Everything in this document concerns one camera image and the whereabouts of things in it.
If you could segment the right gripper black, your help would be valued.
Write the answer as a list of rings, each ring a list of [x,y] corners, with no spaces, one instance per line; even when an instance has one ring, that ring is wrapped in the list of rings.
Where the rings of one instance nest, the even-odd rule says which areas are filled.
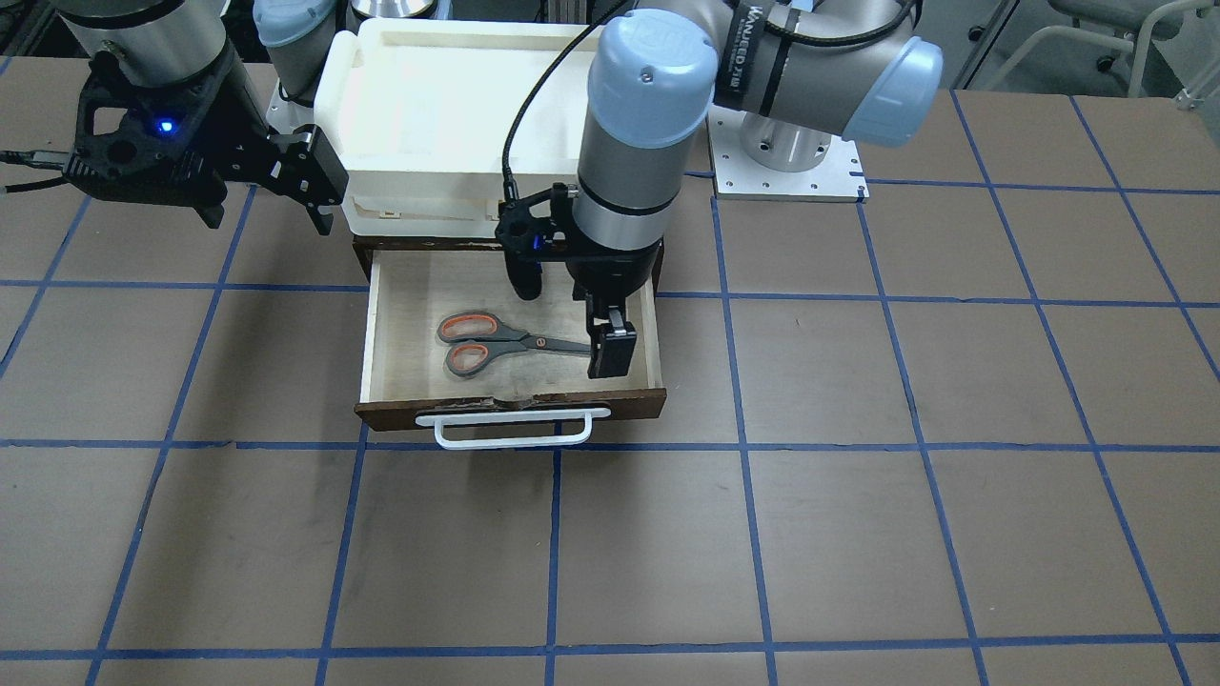
[[[292,198],[318,236],[331,234],[349,182],[336,148],[316,123],[272,133],[231,43],[200,73],[159,88],[132,83],[113,50],[93,56],[89,70],[62,170],[78,190],[106,201],[194,208],[218,229],[227,182],[256,183]]]

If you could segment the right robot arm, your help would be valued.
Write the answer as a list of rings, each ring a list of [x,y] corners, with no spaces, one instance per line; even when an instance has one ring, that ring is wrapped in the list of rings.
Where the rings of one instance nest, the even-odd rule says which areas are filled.
[[[89,56],[62,166],[87,195],[192,208],[211,229],[231,182],[303,205],[327,236],[348,175],[317,125],[274,131],[205,1],[56,1]]]

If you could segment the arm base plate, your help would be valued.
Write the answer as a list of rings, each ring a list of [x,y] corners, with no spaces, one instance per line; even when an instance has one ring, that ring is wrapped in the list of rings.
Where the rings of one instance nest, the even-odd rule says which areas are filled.
[[[762,201],[865,201],[856,144],[826,131],[712,106],[709,148],[720,197]]]

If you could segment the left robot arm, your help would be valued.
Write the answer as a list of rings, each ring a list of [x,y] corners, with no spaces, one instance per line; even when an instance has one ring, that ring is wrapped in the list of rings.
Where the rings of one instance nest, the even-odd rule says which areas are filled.
[[[633,1],[599,35],[587,81],[570,262],[586,300],[593,378],[627,374],[627,295],[650,276],[684,156],[712,106],[902,146],[927,117],[943,52],[917,1]]]

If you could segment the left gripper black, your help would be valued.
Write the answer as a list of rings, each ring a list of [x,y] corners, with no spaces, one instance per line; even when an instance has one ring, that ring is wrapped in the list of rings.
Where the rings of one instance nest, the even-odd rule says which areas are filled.
[[[572,299],[584,300],[586,331],[590,339],[589,378],[614,378],[630,374],[638,339],[627,319],[626,300],[648,281],[658,287],[662,265],[662,239],[640,251],[615,251],[615,259],[567,262],[573,280]]]

